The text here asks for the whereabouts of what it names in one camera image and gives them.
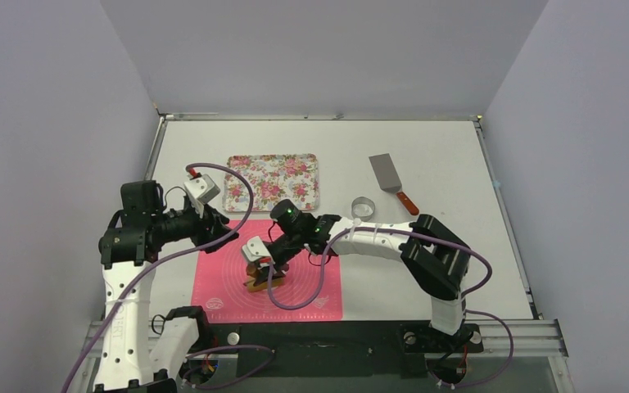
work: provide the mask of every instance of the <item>white wall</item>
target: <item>white wall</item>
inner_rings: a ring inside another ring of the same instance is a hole
[[[576,388],[629,392],[629,2],[550,0],[485,129]]]
[[[0,1],[0,391],[58,391],[157,115],[96,0]]]
[[[483,113],[547,0],[102,0],[162,112]]]

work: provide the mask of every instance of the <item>pink baking mat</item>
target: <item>pink baking mat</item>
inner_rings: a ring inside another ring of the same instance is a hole
[[[230,221],[232,228],[238,223]],[[269,240],[267,231],[270,219],[250,220],[240,229],[240,237],[212,253],[199,255],[197,276],[194,278],[192,305],[200,305],[212,323],[239,322],[307,322],[340,321],[343,316],[341,296],[341,269],[339,259],[333,257],[325,268],[324,287],[319,296],[305,308],[288,311],[271,303],[266,291],[250,293],[244,286],[248,279],[247,266],[241,247],[254,236]],[[275,226],[273,239],[281,235]],[[307,251],[302,251],[288,262],[290,269],[285,284],[274,289],[281,303],[299,304],[309,298],[317,288],[319,266],[307,262]],[[319,264],[321,256],[312,255],[312,263]]]

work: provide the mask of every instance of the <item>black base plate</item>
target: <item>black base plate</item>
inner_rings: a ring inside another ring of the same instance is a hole
[[[419,321],[341,321],[307,323],[212,324],[220,345],[230,332],[240,344],[276,349],[275,360],[254,377],[367,377],[396,374],[427,377],[423,354],[408,354],[402,329],[428,326]],[[238,376],[263,363],[268,354],[241,350]]]
[[[475,323],[465,323],[460,331],[465,335],[468,335],[469,332],[481,334],[478,325]],[[407,344],[405,342],[404,335],[406,333],[414,335],[414,344]],[[399,331],[399,338],[404,342],[404,352],[406,354],[445,354],[448,351],[455,350],[456,347],[453,337],[447,336],[429,327],[427,323],[402,324]],[[478,344],[469,341],[467,342],[467,346],[470,354],[483,352],[483,341],[480,341]]]

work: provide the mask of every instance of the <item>floral tray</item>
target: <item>floral tray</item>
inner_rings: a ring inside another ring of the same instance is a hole
[[[228,167],[244,176],[254,189],[252,211],[271,211],[283,199],[290,199],[300,210],[313,210],[319,205],[319,163],[314,154],[232,156]],[[246,211],[248,202],[242,182],[226,174],[225,211]]]

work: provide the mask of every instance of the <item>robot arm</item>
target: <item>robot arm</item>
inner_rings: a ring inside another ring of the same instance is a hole
[[[247,262],[258,269],[257,284],[267,279],[270,264],[282,277],[287,273],[287,262],[300,251],[307,249],[321,255],[329,240],[347,231],[348,234],[331,246],[335,255],[370,255],[403,263],[431,297],[431,328],[450,336],[461,328],[464,321],[462,281],[468,271],[469,255],[407,235],[379,232],[385,228],[399,229],[466,246],[434,217],[420,215],[414,222],[401,224],[360,223],[338,215],[315,218],[284,200],[271,211],[271,219],[283,230],[282,236],[273,243],[253,237],[242,247]]]
[[[226,226],[229,219],[207,205],[219,193],[209,176],[192,176],[184,190],[183,209],[164,213],[162,187],[155,181],[122,186],[123,209],[114,215],[99,242],[106,314],[119,301],[125,286],[157,260],[166,243],[189,238],[200,246],[230,231]],[[235,233],[206,252],[216,251],[237,237]],[[94,391],[175,392],[174,377],[186,354],[193,346],[210,345],[213,337],[201,307],[181,307],[168,313],[161,338],[149,355],[148,306],[154,274],[154,270],[147,274],[121,301],[105,331]]]

